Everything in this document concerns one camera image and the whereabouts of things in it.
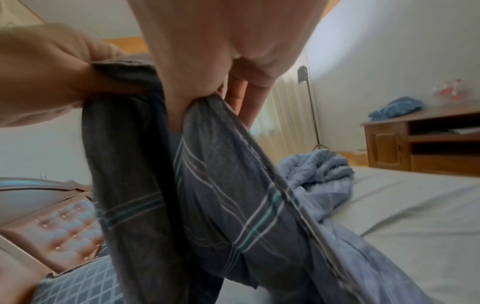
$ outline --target white curtain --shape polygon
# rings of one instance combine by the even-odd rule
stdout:
[[[298,82],[301,66],[308,68],[305,52],[275,82],[250,130],[274,164],[289,155],[310,152],[317,144],[307,84]]]

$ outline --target bed sheet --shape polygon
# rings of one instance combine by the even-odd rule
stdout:
[[[354,168],[332,216],[375,246],[436,303],[480,302],[480,178]]]

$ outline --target leather headboard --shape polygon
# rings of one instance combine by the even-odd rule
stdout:
[[[71,180],[0,177],[0,227],[91,190]]]
[[[104,242],[83,194],[0,227],[0,234],[58,273],[92,259]]]
[[[39,272],[25,267],[0,248],[0,302],[28,304],[43,278]]]

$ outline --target wooden dresser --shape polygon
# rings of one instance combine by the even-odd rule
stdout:
[[[370,167],[480,176],[480,133],[449,132],[480,127],[480,101],[427,108],[362,125]]]

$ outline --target cabinet door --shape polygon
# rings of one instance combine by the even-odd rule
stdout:
[[[367,125],[365,138],[370,167],[410,171],[406,124]]]

